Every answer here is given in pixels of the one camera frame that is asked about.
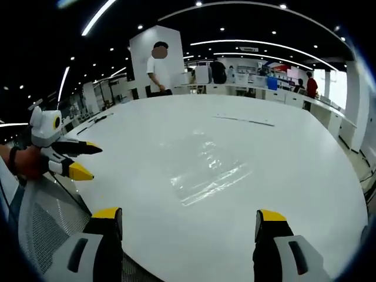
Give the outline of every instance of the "transparent plastic sheet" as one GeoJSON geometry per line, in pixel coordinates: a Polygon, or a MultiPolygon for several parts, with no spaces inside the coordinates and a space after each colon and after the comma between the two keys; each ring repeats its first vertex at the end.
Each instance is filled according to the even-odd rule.
{"type": "Polygon", "coordinates": [[[242,181],[252,173],[204,133],[161,144],[164,168],[182,205],[189,206],[242,181]]]}

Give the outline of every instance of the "robotic hand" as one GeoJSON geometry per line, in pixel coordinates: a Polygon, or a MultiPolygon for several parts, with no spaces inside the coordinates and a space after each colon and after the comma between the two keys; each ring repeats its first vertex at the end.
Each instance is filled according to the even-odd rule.
{"type": "Polygon", "coordinates": [[[93,143],[62,136],[62,117],[59,110],[42,111],[35,107],[30,118],[31,142],[41,148],[42,167],[73,180],[92,180],[94,176],[70,157],[80,154],[95,154],[102,151],[93,143]]]}

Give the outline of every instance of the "human hand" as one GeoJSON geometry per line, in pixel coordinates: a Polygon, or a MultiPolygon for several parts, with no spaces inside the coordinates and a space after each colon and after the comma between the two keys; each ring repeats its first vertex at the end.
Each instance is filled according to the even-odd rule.
{"type": "Polygon", "coordinates": [[[32,145],[26,150],[16,152],[15,168],[17,173],[29,179],[38,179],[42,176],[41,149],[32,145]]]}
{"type": "Polygon", "coordinates": [[[164,91],[166,90],[165,86],[162,85],[162,84],[158,85],[158,87],[159,87],[159,90],[160,90],[161,92],[164,92],[164,91]]]}

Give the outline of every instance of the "person in red shirt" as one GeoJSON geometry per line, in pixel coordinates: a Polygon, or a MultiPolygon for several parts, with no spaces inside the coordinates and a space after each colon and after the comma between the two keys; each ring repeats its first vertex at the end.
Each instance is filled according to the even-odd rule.
{"type": "MultiPolygon", "coordinates": [[[[313,79],[311,72],[307,72],[307,76],[308,76],[307,96],[310,97],[310,98],[312,98],[312,99],[315,99],[315,97],[316,97],[316,91],[317,91],[316,80],[313,79]]],[[[305,102],[305,109],[307,111],[311,110],[311,103],[310,102],[307,102],[307,101],[305,102]]]]}

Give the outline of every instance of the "black wristband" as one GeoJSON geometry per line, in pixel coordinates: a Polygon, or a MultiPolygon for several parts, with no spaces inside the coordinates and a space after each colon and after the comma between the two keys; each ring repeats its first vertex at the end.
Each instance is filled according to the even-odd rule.
{"type": "Polygon", "coordinates": [[[17,147],[13,147],[11,149],[11,151],[9,152],[9,167],[8,167],[8,169],[10,170],[10,172],[13,175],[17,175],[15,159],[16,159],[16,152],[18,150],[19,149],[17,147]]]}

